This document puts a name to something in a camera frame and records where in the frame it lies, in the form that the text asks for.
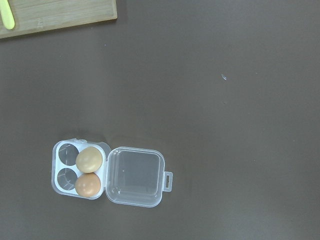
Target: egg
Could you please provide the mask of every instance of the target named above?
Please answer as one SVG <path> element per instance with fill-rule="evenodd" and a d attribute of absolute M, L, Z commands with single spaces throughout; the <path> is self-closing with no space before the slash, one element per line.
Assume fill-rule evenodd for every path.
<path fill-rule="evenodd" d="M 101 189 L 99 177 L 91 173 L 81 175 L 75 182 L 75 191 L 82 197 L 90 198 L 96 195 Z"/>
<path fill-rule="evenodd" d="M 82 150 L 76 157 L 76 167 L 84 173 L 93 173 L 102 165 L 103 157 L 101 152 L 93 146 Z"/>

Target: yellow knife handle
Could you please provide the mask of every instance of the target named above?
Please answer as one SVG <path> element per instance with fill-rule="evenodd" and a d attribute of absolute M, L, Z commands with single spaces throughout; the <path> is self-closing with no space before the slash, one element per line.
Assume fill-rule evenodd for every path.
<path fill-rule="evenodd" d="M 8 0 L 0 0 L 0 13 L 4 27 L 9 30 L 13 29 L 15 27 L 15 20 Z"/>

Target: white speck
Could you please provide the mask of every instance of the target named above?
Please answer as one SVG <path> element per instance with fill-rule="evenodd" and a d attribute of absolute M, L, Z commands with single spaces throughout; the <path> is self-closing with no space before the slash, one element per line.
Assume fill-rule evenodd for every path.
<path fill-rule="evenodd" d="M 222 73 L 221 73 L 221 77 L 226 81 L 228 80 L 228 78 L 225 75 L 223 75 Z"/>

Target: egg carton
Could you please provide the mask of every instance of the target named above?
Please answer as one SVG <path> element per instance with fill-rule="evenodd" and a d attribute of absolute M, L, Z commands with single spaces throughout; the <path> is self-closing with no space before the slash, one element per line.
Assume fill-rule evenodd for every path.
<path fill-rule="evenodd" d="M 80 196 L 75 190 L 77 179 L 84 174 L 76 158 L 88 147 L 102 155 L 101 167 L 94 172 L 101 187 L 92 197 Z M 165 171 L 165 158 L 156 150 L 126 146 L 111 150 L 105 142 L 73 138 L 59 141 L 52 151 L 51 184 L 62 195 L 94 200 L 105 191 L 114 203 L 151 208 L 160 203 L 163 192 L 171 192 L 172 183 L 173 173 Z"/>

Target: cutting board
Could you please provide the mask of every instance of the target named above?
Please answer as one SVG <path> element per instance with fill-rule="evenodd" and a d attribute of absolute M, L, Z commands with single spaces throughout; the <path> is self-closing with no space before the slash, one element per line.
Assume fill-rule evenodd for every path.
<path fill-rule="evenodd" d="M 8 0 L 15 26 L 0 39 L 117 18 L 116 0 Z"/>

